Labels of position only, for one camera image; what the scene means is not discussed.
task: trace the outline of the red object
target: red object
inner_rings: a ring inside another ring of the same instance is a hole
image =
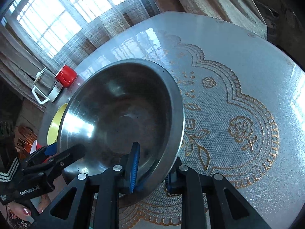
[[[68,65],[64,65],[56,74],[55,79],[65,88],[68,88],[76,79],[77,73]]]
[[[38,144],[36,145],[36,150],[40,149],[42,147],[42,145]]]

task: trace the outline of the metal screw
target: metal screw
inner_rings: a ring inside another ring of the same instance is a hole
[[[217,181],[221,181],[223,178],[223,176],[221,174],[215,174],[214,175],[214,179],[217,180]]]
[[[181,171],[187,171],[187,170],[188,170],[188,167],[185,166],[185,165],[180,165],[180,166],[179,166],[179,170],[181,170]]]
[[[79,180],[85,180],[85,179],[87,178],[87,175],[86,175],[85,173],[80,173],[80,174],[77,176],[77,178],[78,178]]]
[[[114,167],[113,167],[113,170],[114,171],[120,171],[122,169],[122,166],[121,165],[115,165]]]

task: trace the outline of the fingernail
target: fingernail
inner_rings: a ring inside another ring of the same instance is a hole
[[[25,215],[31,215],[31,211],[27,208],[23,208],[22,211]]]

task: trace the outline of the stainless steel bowl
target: stainless steel bowl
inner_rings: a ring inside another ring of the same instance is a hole
[[[145,59],[110,64],[76,91],[63,115],[58,151],[82,143],[86,155],[64,170],[70,182],[79,173],[102,173],[137,141],[141,146],[135,192],[120,207],[139,202],[165,178],[176,160],[184,131],[180,90],[172,76]]]

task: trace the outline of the bowl rim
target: bowl rim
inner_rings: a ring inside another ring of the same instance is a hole
[[[155,166],[155,169],[153,169],[150,176],[147,177],[147,180],[143,182],[141,188],[135,188],[132,194],[127,194],[119,198],[119,207],[123,208],[141,201],[149,194],[151,194],[157,188],[157,186],[164,181],[165,177],[167,176],[176,161],[179,149],[182,144],[185,123],[182,95],[175,79],[165,68],[147,59],[125,59],[106,65],[100,70],[96,71],[77,89],[64,111],[63,119],[60,122],[58,130],[57,139],[59,139],[59,141],[57,143],[57,151],[60,152],[61,148],[61,131],[65,115],[69,111],[69,107],[74,102],[75,98],[84,89],[86,83],[89,82],[92,78],[94,78],[94,76],[98,75],[102,71],[105,71],[120,64],[136,64],[147,67],[152,70],[156,75],[159,76],[161,81],[164,83],[169,95],[171,106],[171,125],[170,132],[168,135],[167,146],[164,149],[159,163]],[[65,175],[64,171],[63,178],[66,183],[69,183],[69,180]]]

